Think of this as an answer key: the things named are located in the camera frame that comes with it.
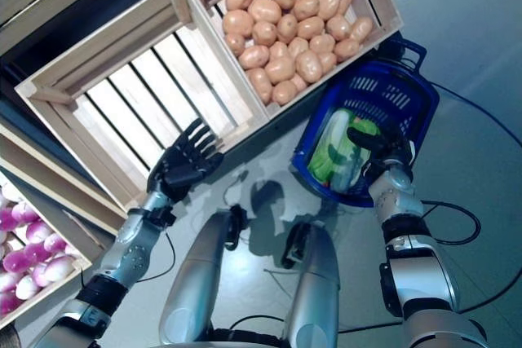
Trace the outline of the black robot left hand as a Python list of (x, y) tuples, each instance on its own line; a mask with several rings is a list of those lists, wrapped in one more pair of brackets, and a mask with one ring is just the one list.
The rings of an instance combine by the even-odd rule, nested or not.
[(152, 168), (147, 193), (160, 192), (172, 203), (181, 201), (195, 184), (213, 174), (223, 161), (216, 136), (198, 117), (170, 145)]

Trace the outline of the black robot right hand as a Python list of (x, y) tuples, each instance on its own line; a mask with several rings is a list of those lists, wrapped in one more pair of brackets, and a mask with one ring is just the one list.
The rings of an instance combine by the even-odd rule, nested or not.
[(389, 129), (383, 134), (372, 135), (351, 126), (347, 129), (347, 137), (380, 161), (398, 161), (402, 165), (411, 166), (416, 157), (414, 142), (407, 139), (400, 129)]

